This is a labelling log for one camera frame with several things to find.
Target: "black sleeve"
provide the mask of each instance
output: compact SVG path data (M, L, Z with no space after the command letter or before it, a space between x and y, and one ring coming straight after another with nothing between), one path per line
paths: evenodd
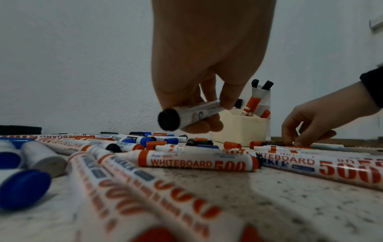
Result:
M362 74L360 80L376 105L383 108L383 67Z

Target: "human hand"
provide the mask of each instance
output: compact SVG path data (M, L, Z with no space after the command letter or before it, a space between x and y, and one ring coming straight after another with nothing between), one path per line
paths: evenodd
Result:
M152 1L152 81L163 109L217 100L215 76L225 82L220 103L232 109L265 55L275 0ZM213 115L183 130L223 128Z
M286 145L310 146L336 135L332 129L380 111L361 82L296 106L282 124ZM298 135L296 128L303 122Z

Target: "table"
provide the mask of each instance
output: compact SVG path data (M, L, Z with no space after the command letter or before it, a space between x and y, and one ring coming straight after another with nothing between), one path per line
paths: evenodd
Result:
M247 220L269 241L383 241L380 191L267 167L253 173L145 169ZM33 207L0 212L0 238L68 242L71 222L67 177L58 177Z

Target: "tabletop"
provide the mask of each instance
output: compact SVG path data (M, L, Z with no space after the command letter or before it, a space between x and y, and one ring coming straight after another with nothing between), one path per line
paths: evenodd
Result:
M144 168L258 228L268 241L383 242L383 193L262 167L251 173ZM68 242L74 237L66 176L34 206L0 211L1 241Z

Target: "white wall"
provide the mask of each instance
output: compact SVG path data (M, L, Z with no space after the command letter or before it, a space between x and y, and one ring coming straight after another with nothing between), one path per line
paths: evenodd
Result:
M368 21L379 1L277 2L254 76L275 82L273 136L294 106L374 68L379 48ZM44 133L156 130L152 21L149 0L0 1L0 124L42 126ZM241 97L250 93L249 84ZM338 137L370 138L377 129L376 117L364 118Z
M253 77L275 83L272 136L280 136L296 105L355 83L375 68L371 10L371 0L277 1L266 56ZM247 102L250 95L249 83L241 97ZM377 130L377 116L362 118L337 129L337 138L372 138Z
M0 1L0 124L154 130L149 0Z

